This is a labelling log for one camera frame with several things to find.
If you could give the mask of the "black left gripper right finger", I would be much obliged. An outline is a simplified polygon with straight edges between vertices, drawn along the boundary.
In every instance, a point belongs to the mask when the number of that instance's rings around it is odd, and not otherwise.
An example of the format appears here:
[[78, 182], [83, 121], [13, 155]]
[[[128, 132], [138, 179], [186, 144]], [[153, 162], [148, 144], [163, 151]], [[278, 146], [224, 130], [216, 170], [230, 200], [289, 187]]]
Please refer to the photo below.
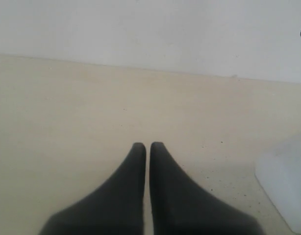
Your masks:
[[193, 181], [162, 142], [150, 146], [150, 201], [156, 235], [261, 235], [252, 216]]

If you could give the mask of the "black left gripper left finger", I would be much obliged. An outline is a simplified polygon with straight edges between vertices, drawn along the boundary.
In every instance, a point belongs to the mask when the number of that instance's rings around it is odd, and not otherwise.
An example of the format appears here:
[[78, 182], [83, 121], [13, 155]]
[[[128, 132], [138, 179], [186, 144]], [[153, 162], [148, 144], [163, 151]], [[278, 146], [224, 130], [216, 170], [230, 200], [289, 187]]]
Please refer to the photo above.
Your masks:
[[142, 235], [146, 148], [136, 142], [117, 170], [95, 191], [55, 213], [42, 235]]

